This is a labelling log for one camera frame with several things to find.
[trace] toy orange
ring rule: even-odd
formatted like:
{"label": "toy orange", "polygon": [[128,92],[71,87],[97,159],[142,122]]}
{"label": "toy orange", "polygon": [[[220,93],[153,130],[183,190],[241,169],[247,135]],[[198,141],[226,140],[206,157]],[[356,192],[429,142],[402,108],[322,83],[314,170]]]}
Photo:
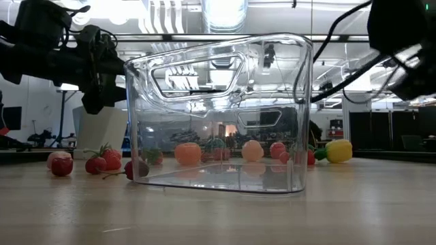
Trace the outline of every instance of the toy orange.
{"label": "toy orange", "polygon": [[179,144],[174,156],[181,165],[196,165],[202,156],[202,149],[196,143]]}
{"label": "toy orange", "polygon": [[242,154],[246,161],[257,161],[264,156],[264,149],[256,140],[250,140],[245,142]]}

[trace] transparent plastic bin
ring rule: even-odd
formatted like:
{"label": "transparent plastic bin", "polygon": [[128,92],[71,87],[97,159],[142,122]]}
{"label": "transparent plastic bin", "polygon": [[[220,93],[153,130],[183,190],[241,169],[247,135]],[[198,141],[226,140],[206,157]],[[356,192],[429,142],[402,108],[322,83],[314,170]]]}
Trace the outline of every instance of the transparent plastic bin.
{"label": "transparent plastic bin", "polygon": [[132,59],[125,71],[135,182],[304,190],[312,81],[305,37],[194,46]]}

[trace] desk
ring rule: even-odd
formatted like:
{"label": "desk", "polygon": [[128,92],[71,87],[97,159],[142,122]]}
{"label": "desk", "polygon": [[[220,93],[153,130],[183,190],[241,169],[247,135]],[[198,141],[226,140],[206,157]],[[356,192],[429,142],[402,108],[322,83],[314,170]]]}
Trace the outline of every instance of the desk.
{"label": "desk", "polygon": [[436,165],[353,159],[295,197],[150,189],[75,162],[0,165],[2,244],[434,244]]}

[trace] yellow bell pepper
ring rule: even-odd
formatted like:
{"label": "yellow bell pepper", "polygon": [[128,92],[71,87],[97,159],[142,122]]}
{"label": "yellow bell pepper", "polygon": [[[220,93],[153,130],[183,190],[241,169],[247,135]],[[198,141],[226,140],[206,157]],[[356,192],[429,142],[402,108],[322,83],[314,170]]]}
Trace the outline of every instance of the yellow bell pepper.
{"label": "yellow bell pepper", "polygon": [[343,163],[353,157],[353,146],[348,140],[335,140],[328,142],[324,149],[315,152],[315,158],[322,160],[327,158],[331,163]]}

